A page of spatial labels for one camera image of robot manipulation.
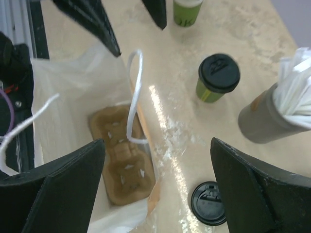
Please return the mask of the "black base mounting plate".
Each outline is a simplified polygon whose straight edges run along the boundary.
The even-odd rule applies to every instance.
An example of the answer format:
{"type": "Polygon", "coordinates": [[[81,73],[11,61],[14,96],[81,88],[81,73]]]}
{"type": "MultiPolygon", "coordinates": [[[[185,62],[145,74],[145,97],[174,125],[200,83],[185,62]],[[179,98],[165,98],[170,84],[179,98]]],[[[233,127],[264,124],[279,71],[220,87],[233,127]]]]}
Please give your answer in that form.
{"type": "Polygon", "coordinates": [[[39,0],[27,0],[26,6],[34,58],[49,60],[49,49],[41,3],[39,0]]]}

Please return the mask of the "green paper coffee cup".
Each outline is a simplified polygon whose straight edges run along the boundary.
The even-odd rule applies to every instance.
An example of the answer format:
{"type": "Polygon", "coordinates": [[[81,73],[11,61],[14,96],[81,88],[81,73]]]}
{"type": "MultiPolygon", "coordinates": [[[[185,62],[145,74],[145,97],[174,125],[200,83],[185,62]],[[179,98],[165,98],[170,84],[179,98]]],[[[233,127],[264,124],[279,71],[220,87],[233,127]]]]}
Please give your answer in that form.
{"type": "Polygon", "coordinates": [[[201,78],[198,78],[195,93],[205,103],[214,103],[225,94],[223,90],[216,88],[210,82],[201,78]]]}

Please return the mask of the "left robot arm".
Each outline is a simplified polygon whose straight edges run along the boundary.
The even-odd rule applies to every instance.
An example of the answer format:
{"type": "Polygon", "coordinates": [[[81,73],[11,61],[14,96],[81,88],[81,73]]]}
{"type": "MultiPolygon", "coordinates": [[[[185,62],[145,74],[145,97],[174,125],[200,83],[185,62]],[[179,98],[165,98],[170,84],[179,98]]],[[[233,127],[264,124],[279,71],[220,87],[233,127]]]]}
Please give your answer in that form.
{"type": "Polygon", "coordinates": [[[104,156],[144,159],[140,146],[150,142],[139,120],[137,104],[141,91],[143,54],[132,52],[124,64],[105,8],[100,0],[57,0],[55,5],[99,39],[79,58],[52,62],[23,56],[10,39],[1,39],[0,79],[4,95],[21,91],[31,105],[32,115],[10,126],[2,137],[0,167],[6,180],[29,183],[42,180],[62,165],[80,156],[78,148],[89,151],[91,140],[100,146],[96,153],[102,166],[104,156]],[[33,127],[35,168],[19,173],[6,160],[9,143],[24,129],[33,127]]]}

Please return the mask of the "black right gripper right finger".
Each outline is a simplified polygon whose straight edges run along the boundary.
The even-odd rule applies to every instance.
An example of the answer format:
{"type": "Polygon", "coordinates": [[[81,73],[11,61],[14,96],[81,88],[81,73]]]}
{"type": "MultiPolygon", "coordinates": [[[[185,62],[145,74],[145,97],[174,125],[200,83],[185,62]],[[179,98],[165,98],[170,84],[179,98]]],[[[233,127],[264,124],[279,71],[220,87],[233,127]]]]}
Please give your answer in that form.
{"type": "Polygon", "coordinates": [[[210,156],[231,233],[309,233],[311,179],[212,138],[210,156]]]}

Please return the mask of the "white wrapped straws bundle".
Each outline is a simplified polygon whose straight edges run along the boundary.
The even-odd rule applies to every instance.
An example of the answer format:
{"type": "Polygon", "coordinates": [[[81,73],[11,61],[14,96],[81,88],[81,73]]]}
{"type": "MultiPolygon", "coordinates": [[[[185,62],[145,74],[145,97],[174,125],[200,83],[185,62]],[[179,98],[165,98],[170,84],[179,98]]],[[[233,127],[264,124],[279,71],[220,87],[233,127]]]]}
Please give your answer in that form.
{"type": "Polygon", "coordinates": [[[287,122],[308,130],[311,128],[310,48],[298,48],[293,57],[280,59],[273,101],[287,122]]]}

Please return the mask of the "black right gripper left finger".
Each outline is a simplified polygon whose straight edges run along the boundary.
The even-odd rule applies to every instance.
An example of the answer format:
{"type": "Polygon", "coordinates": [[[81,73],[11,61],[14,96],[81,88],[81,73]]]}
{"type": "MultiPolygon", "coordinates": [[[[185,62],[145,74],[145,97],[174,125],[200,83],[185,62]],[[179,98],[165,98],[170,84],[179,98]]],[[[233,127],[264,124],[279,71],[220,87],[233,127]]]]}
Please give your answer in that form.
{"type": "Polygon", "coordinates": [[[1,176],[2,233],[86,233],[105,159],[102,139],[14,176],[1,176]]]}

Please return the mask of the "brown paper bag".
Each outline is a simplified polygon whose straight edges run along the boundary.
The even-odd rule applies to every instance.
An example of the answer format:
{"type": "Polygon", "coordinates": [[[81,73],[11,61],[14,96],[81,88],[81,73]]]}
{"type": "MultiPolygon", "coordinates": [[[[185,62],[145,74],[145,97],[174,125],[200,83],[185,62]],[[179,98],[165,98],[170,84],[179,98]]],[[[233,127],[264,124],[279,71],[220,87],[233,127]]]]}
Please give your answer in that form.
{"type": "Polygon", "coordinates": [[[159,201],[138,105],[144,56],[95,45],[68,62],[32,59],[32,115],[1,138],[3,233],[127,233],[159,201]]]}

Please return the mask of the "grey straw holder cup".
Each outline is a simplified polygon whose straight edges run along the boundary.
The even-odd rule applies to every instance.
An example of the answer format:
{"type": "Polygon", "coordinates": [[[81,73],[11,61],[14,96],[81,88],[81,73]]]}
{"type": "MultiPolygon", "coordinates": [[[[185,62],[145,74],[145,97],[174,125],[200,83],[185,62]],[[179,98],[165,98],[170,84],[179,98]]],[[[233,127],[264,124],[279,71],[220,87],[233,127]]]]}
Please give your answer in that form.
{"type": "Polygon", "coordinates": [[[310,131],[310,127],[290,123],[277,110],[273,101],[275,83],[244,107],[238,117],[241,133],[250,141],[266,144],[281,138],[310,131]]]}

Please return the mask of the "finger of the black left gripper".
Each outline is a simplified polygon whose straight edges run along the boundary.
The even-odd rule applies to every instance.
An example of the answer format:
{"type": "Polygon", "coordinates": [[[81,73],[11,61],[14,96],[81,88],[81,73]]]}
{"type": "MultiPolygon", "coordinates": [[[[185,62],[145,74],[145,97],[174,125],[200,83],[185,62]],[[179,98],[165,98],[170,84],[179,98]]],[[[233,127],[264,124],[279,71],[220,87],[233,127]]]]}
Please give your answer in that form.
{"type": "Polygon", "coordinates": [[[165,0],[142,0],[154,23],[161,30],[167,26],[167,12],[165,0]]]}
{"type": "Polygon", "coordinates": [[[65,15],[97,37],[115,56],[121,51],[107,13],[100,0],[53,0],[65,15]]]}

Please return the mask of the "black coffee cup lid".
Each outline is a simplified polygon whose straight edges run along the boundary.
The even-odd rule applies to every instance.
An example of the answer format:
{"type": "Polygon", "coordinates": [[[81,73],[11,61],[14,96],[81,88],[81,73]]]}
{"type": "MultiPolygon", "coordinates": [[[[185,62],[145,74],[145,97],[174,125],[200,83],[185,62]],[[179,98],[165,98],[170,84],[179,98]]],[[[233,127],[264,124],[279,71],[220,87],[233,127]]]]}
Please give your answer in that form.
{"type": "Polygon", "coordinates": [[[208,226],[219,226],[226,222],[225,208],[216,182],[199,184],[191,195],[190,208],[196,218],[208,226]]]}

